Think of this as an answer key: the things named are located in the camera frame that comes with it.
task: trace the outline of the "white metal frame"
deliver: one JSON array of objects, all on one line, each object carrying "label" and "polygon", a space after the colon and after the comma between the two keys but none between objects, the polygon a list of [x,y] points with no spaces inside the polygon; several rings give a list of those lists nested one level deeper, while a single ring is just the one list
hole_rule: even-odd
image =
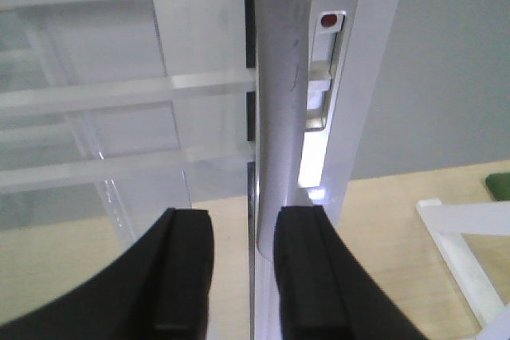
[{"label": "white metal frame", "polygon": [[420,217],[483,330],[477,340],[508,340],[510,305],[504,306],[462,234],[510,236],[510,202],[417,204]]},{"label": "white metal frame", "polygon": [[[0,0],[0,10],[91,1],[103,0]],[[227,2],[230,1],[238,2],[239,0],[227,0]],[[168,18],[172,9],[165,10],[164,7],[169,6],[167,3],[170,2],[167,2],[167,0],[154,0],[154,2],[155,14],[158,20]],[[343,195],[347,188],[351,169],[354,166],[356,148],[367,116],[371,93],[375,86],[397,3],[398,0],[345,0],[345,2],[331,5],[329,1],[323,4],[312,0],[311,13],[314,18],[314,27],[317,14],[331,10],[349,11],[347,29],[350,36],[346,36],[345,41],[345,47],[347,47],[348,41],[348,51],[347,48],[343,50],[342,71],[339,71],[338,76],[334,79],[336,89],[333,95],[335,115],[332,114],[331,110],[328,128],[323,133],[307,133],[305,143],[307,148],[304,150],[300,147],[293,148],[293,150],[299,152],[300,156],[301,154],[304,156],[302,171],[310,171],[311,167],[316,166],[316,156],[319,154],[320,169],[324,165],[324,172],[316,177],[320,178],[320,188],[324,190],[324,193],[319,193],[321,198],[316,202],[325,205],[328,216],[334,222],[338,220]],[[45,36],[40,36],[40,34],[38,36],[37,28],[30,26],[28,28],[33,29],[31,33],[35,45],[42,46],[42,48],[34,47],[36,50],[39,49],[35,56],[41,62],[48,83],[58,88],[5,94],[0,100],[0,117],[64,112],[78,146],[82,146],[82,154],[90,154],[90,152],[92,154],[84,155],[87,161],[83,162],[0,172],[0,193],[76,185],[84,182],[95,182],[99,189],[101,182],[104,182],[111,188],[112,195],[115,196],[114,177],[132,174],[148,167],[182,169],[190,162],[208,158],[236,156],[240,153],[241,155],[246,154],[248,158],[252,153],[249,144],[241,145],[240,148],[238,144],[231,143],[220,147],[168,150],[152,154],[103,159],[99,143],[93,132],[88,131],[87,116],[84,114],[79,118],[75,118],[76,116],[69,115],[69,112],[86,111],[91,108],[148,104],[193,96],[198,93],[200,95],[213,95],[243,92],[253,88],[254,73],[239,68],[229,68],[232,71],[223,70],[204,73],[207,69],[194,68],[190,71],[191,74],[186,75],[169,71],[171,75],[162,78],[64,87],[75,83],[66,78],[66,69],[68,68],[62,68],[62,57],[58,57],[56,52],[52,53],[55,57],[45,55],[46,51],[52,51],[52,42],[47,41],[48,39]],[[165,29],[172,30],[171,25],[170,27],[159,25],[159,32],[163,38],[162,51],[167,59],[170,53],[164,52],[164,46],[167,44],[165,36],[172,35]],[[31,53],[27,52],[20,54],[31,56]],[[3,57],[1,59],[11,61],[13,57]],[[46,130],[60,137],[62,132],[59,129],[60,126],[48,127]],[[29,135],[33,132],[28,130],[25,133]],[[3,139],[12,142],[12,145],[16,144],[13,142],[12,135],[3,135]],[[320,147],[320,153],[317,150],[310,150],[310,147],[312,147],[310,145],[313,144],[310,141],[314,140],[316,141],[316,147]],[[284,152],[280,152],[278,155],[280,159],[287,156]],[[292,168],[297,178],[299,169],[296,166],[292,166]],[[281,176],[287,177],[288,174],[284,172]],[[292,182],[297,185],[297,179],[292,180]],[[268,225],[267,230],[267,237],[272,238],[273,227]],[[277,307],[279,299],[274,281],[273,263],[257,253],[256,265],[255,339],[276,340],[281,336],[281,333]]]}]

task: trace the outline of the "light wood floor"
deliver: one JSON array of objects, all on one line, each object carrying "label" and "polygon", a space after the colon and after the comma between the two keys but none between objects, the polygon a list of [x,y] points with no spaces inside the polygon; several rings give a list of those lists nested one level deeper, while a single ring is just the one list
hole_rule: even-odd
[{"label": "light wood floor", "polygon": [[[480,328],[414,209],[421,199],[489,201],[487,174],[510,161],[353,181],[339,234],[382,289],[430,339],[460,339]],[[205,201],[215,237],[210,330],[249,338],[245,197]],[[502,299],[510,301],[510,238],[470,236]],[[0,322],[85,281],[120,253],[106,217],[0,232]]]},{"label": "light wood floor", "polygon": [[[338,232],[359,262],[428,338],[459,339],[480,327],[414,208],[421,199],[444,204],[490,201],[484,186],[510,161],[353,181]],[[510,301],[510,238],[466,238]]]}]

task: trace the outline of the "white frame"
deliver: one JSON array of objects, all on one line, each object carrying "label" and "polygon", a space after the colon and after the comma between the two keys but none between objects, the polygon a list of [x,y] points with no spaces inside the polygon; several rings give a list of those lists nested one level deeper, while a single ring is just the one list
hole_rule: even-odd
[{"label": "white frame", "polygon": [[508,340],[510,304],[503,304],[462,234],[510,236],[510,201],[443,205],[429,199],[416,209],[483,328],[475,339]]}]

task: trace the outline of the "glass panel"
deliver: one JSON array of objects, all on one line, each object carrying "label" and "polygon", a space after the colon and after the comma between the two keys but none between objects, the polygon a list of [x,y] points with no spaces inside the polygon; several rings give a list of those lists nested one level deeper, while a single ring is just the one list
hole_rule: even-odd
[{"label": "glass panel", "polygon": [[0,322],[83,283],[122,251],[93,185],[0,196]]},{"label": "glass panel", "polygon": [[[214,23],[222,28],[222,20]],[[1,13],[0,95],[187,73],[166,67],[156,24],[152,0]],[[244,63],[244,56],[237,59]],[[253,160],[253,148],[245,141],[244,92],[65,114],[39,113],[35,103],[32,111],[7,115],[0,119],[0,301],[7,302],[0,322],[82,283],[142,236],[164,209],[193,202],[208,209],[214,223],[210,329],[225,340],[249,337],[246,163]],[[113,179],[86,184],[73,170],[83,161],[113,158],[130,168],[138,163],[130,156],[170,157],[179,150],[206,159],[190,155],[172,167],[162,160],[161,166],[119,170]],[[70,164],[62,180],[67,186],[50,188],[55,185],[43,180],[29,191],[2,191],[12,174],[62,163]]]}]

